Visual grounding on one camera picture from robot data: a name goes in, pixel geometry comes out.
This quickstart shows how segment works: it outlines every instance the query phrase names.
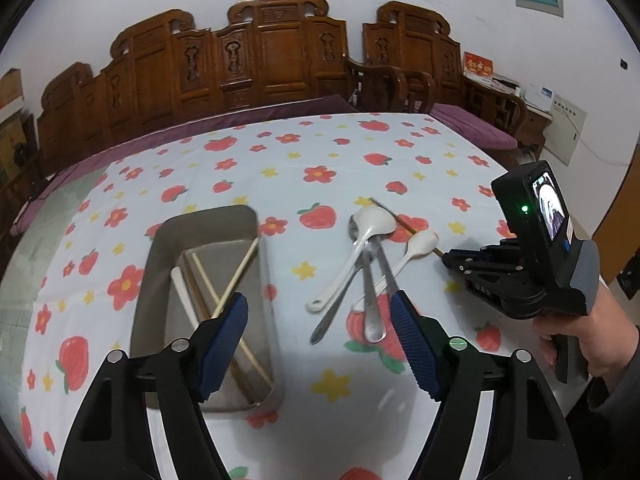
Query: person's right hand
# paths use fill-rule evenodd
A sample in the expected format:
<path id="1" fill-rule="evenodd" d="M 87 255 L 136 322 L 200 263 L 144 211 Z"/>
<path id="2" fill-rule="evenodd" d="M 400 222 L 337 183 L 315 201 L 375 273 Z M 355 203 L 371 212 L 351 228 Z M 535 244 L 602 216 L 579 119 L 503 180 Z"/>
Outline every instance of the person's right hand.
<path id="1" fill-rule="evenodd" d="M 555 365 L 558 357 L 551 336 L 576 336 L 589 363 L 589 373 L 602 377 L 610 392 L 622 378 L 638 348 L 638 329 L 602 283 L 588 316 L 543 312 L 533 320 L 533 330 L 540 336 L 543 355 L 550 365 Z"/>

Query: silver bolt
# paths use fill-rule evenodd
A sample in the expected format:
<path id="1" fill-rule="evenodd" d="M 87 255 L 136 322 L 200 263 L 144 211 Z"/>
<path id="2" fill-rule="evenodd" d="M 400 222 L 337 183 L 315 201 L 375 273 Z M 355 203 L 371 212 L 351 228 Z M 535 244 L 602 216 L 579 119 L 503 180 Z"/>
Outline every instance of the silver bolt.
<path id="1" fill-rule="evenodd" d="M 458 352 L 463 351 L 466 348 L 466 341 L 461 337 L 452 337 L 449 340 L 449 346 Z"/>
<path id="2" fill-rule="evenodd" d="M 171 343 L 171 350 L 174 352 L 184 352 L 187 348 L 189 348 L 188 339 L 176 339 Z"/>
<path id="3" fill-rule="evenodd" d="M 107 361 L 110 363 L 117 363 L 120 359 L 122 359 L 122 350 L 111 350 L 107 354 Z"/>
<path id="4" fill-rule="evenodd" d="M 531 361 L 531 354 L 522 348 L 516 351 L 516 359 L 521 363 L 528 363 Z"/>

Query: white wall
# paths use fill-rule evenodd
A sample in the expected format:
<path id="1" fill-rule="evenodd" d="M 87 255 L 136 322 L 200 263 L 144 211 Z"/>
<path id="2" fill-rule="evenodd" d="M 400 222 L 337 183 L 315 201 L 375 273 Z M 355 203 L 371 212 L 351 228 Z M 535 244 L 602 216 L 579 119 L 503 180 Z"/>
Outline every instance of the white wall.
<path id="1" fill-rule="evenodd" d="M 22 70 L 26 105 L 37 115 L 46 83 L 76 60 L 97 73 L 123 28 L 170 8 L 192 12 L 198 27 L 221 28 L 235 1 L 36 0 L 0 54 L 0 73 Z M 330 15 L 348 22 L 351 57 L 362 60 L 361 23 L 372 22 L 388 0 L 327 1 Z M 564 0 L 564 19 L 517 9 L 514 0 L 401 1 L 441 12 L 463 49 L 492 58 L 497 72 L 548 85 L 587 110 L 584 139 L 600 156 L 628 162 L 640 128 L 640 54 L 605 0 Z M 547 156 L 571 212 L 592 233 L 624 170 L 603 165 L 583 146 L 568 168 Z"/>

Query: gray container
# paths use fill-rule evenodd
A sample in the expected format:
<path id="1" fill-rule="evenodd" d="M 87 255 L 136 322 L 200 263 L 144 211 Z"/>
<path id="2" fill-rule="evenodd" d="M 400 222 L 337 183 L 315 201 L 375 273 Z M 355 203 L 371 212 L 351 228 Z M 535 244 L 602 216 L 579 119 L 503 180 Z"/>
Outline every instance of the gray container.
<path id="1" fill-rule="evenodd" d="M 131 332 L 130 355 L 136 357 L 159 352 L 171 341 L 181 337 L 188 338 L 193 333 L 193 327 L 172 283 L 170 273 L 174 267 L 180 267 L 196 313 L 199 318 L 202 317 L 185 272 L 184 256 L 193 269 L 208 311 L 213 312 L 214 301 L 191 259 L 192 253 L 198 253 L 206 274 L 220 297 L 256 237 L 257 215 L 253 209 L 242 205 L 198 211 L 164 222 L 156 232 L 146 261 Z M 249 306 L 244 341 L 273 384 L 269 386 L 265 382 L 238 347 L 235 355 L 238 363 L 236 370 L 239 369 L 240 375 L 244 377 L 245 393 L 242 393 L 236 379 L 227 371 L 220 390 L 201 403 L 203 411 L 254 416 L 272 412 L 282 402 L 284 382 L 280 372 L 280 349 L 273 307 L 264 293 L 269 282 L 265 244 L 260 240 L 254 257 L 235 290 L 246 296 Z M 155 396 L 147 397 L 147 405 L 150 408 L 158 407 Z"/>

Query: cardboard box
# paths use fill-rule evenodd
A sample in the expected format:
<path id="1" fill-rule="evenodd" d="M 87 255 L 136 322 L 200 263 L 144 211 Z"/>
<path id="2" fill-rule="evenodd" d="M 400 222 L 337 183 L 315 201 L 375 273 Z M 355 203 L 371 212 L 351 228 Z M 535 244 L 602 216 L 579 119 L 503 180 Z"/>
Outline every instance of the cardboard box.
<path id="1" fill-rule="evenodd" d="M 19 116 L 0 124 L 0 184 L 20 173 L 20 168 L 14 162 L 14 151 L 15 145 L 21 142 L 26 142 L 26 138 Z"/>
<path id="2" fill-rule="evenodd" d="M 22 97 L 22 79 L 20 70 L 12 68 L 0 78 L 0 108 Z"/>

